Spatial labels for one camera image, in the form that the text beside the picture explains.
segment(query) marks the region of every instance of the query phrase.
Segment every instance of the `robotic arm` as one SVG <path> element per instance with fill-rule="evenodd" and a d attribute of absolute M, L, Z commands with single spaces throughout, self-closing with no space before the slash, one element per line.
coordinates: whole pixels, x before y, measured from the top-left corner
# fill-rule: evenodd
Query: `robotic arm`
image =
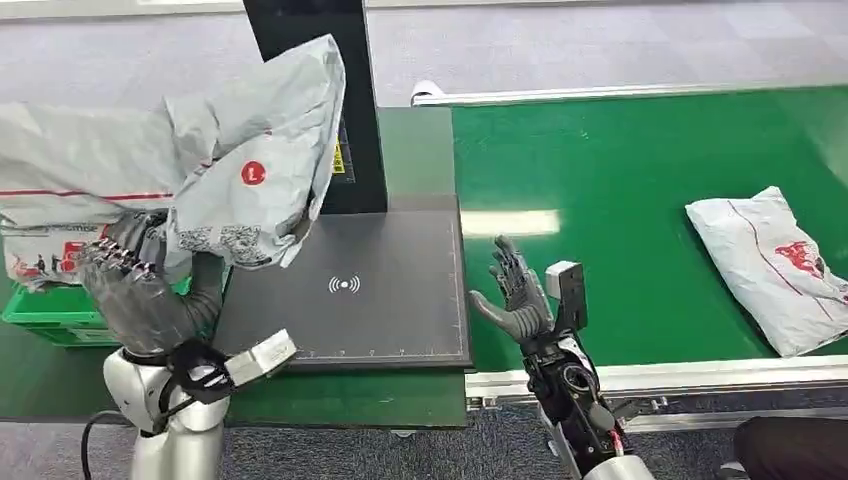
<path fill-rule="evenodd" d="M 490 272 L 504 297 L 500 308 L 472 291 L 471 301 L 486 319 L 521 348 L 528 389 L 539 401 L 542 421 L 570 478 L 654 480 L 642 460 L 624 445 L 624 432 L 601 395 L 597 371 L 577 332 L 586 326 L 583 269 L 559 262 L 547 273 L 559 299 L 554 320 L 536 273 L 506 237 L 495 239 L 499 268 Z"/>
<path fill-rule="evenodd" d="M 157 213 L 127 215 L 85 248 L 80 273 L 123 345 L 104 362 L 103 376 L 120 414 L 139 430 L 132 480 L 212 480 L 218 478 L 229 396 L 270 375 L 296 347 L 280 330 L 232 357 L 213 349 L 223 260 L 195 254 L 191 287 L 177 295 L 161 272 L 165 245 L 157 228 L 163 221 Z M 86 479 L 89 432 L 90 424 L 83 433 Z"/>

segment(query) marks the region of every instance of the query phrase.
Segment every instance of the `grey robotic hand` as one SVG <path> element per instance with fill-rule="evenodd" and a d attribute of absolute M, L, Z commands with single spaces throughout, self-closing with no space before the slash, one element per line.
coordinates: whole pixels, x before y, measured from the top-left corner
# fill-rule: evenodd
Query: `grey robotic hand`
<path fill-rule="evenodd" d="M 506 332 L 519 344 L 536 336 L 550 332 L 554 327 L 545 292 L 536 272 L 527 267 L 527 262 L 512 241 L 504 236 L 495 238 L 497 249 L 492 256 L 500 268 L 490 267 L 504 297 L 504 308 L 490 302 L 482 293 L 472 290 L 471 302 L 486 319 Z"/>
<path fill-rule="evenodd" d="M 209 339 L 223 304 L 221 258 L 195 254 L 191 287 L 181 296 L 162 276 L 164 252 L 164 239 L 149 218 L 130 214 L 80 258 L 83 286 L 116 339 L 138 356 L 169 353 L 191 338 Z"/>

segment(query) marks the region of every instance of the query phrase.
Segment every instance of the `black panel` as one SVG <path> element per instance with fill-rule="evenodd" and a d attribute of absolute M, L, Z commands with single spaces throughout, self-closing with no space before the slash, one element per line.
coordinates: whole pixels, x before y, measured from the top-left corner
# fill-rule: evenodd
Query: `black panel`
<path fill-rule="evenodd" d="M 281 328 L 289 368 L 470 367 L 462 240 L 450 209 L 322 215 L 286 269 L 237 269 L 215 347 Z"/>
<path fill-rule="evenodd" d="M 344 126 L 348 166 L 334 175 L 322 213 L 385 212 L 386 179 L 361 0 L 245 0 L 262 58 L 330 33 L 341 50 L 347 74 Z"/>

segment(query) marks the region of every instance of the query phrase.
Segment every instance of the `red wire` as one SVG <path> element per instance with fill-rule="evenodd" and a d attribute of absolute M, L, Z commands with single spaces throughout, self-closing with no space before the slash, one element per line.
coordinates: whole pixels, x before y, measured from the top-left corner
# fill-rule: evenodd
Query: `red wire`
<path fill-rule="evenodd" d="M 610 437 L 612 438 L 612 444 L 615 448 L 615 454 L 624 454 L 624 444 L 621 443 L 621 436 L 615 430 L 610 430 Z"/>

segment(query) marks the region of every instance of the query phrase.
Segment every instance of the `black cable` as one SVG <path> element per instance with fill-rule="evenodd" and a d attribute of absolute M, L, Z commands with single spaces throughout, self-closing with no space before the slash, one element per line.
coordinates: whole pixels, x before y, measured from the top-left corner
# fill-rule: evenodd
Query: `black cable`
<path fill-rule="evenodd" d="M 121 420 L 124 419 L 124 415 L 121 412 L 116 412 L 114 410 L 104 410 L 102 412 L 95 413 L 88 420 L 88 423 L 85 424 L 85 428 L 82 429 L 82 441 L 80 442 L 80 460 L 82 461 L 82 476 L 85 480 L 91 480 L 91 469 L 88 466 L 88 437 L 91 435 L 91 427 L 93 427 L 95 423 L 100 421 L 100 419 L 106 417 L 117 417 Z"/>
<path fill-rule="evenodd" d="M 186 408 L 191 406 L 191 404 L 193 404 L 196 401 L 197 401 L 196 398 L 189 398 L 188 400 L 183 401 L 182 403 L 180 403 L 179 405 L 175 406 L 174 408 L 168 410 L 167 412 L 163 413 L 162 415 L 159 415 L 159 417 L 153 422 L 153 433 L 158 435 L 159 433 L 164 432 L 165 426 L 168 424 L 169 418 L 171 418 L 174 415 L 185 410 Z"/>

